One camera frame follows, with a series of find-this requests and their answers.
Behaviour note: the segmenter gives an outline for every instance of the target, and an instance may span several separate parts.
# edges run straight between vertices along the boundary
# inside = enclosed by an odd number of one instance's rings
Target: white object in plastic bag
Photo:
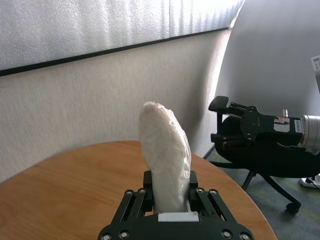
[[[152,173],[155,212],[187,212],[191,151],[174,113],[159,103],[145,103],[139,135]]]

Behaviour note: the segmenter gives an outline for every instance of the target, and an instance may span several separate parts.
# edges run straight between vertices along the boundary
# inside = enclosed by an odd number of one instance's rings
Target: white foam panel
[[[2,0],[0,70],[225,28],[242,2]]]

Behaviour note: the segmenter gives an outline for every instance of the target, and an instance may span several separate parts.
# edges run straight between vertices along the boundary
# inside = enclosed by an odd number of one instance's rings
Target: chair base
[[[229,169],[241,169],[243,167],[239,167],[238,165],[234,163],[229,162],[215,162],[210,161],[213,165],[220,167],[220,168],[229,168]],[[249,183],[251,182],[252,178],[255,177],[257,173],[253,171],[249,171],[248,175],[245,178],[245,181],[242,185],[242,189],[246,190]],[[278,182],[276,182],[273,178],[267,175],[261,175],[263,179],[271,186],[273,187],[278,193],[280,193],[282,196],[284,196],[286,199],[290,201],[289,204],[286,205],[286,209],[291,214],[296,214],[299,212],[299,209],[301,207],[301,202],[299,202],[294,196],[292,196],[289,192],[287,192],[282,186],[279,185]]]

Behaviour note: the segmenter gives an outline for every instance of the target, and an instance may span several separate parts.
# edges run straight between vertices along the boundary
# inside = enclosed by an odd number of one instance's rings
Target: wooden table
[[[193,155],[199,186],[217,189],[256,240],[276,240],[265,217],[225,173]],[[96,240],[147,170],[138,141],[108,142],[42,161],[0,184],[1,240]]]

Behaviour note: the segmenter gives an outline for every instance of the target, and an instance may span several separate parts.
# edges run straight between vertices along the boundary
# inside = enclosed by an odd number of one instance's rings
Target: gray carpet
[[[207,160],[227,162],[215,150]],[[242,185],[249,172],[245,169],[222,168],[222,170],[239,185]],[[246,192],[264,214],[278,240],[319,240],[320,190],[301,186],[298,178],[275,177],[274,179],[302,203],[296,215],[285,211],[289,201],[259,175],[252,179]]]

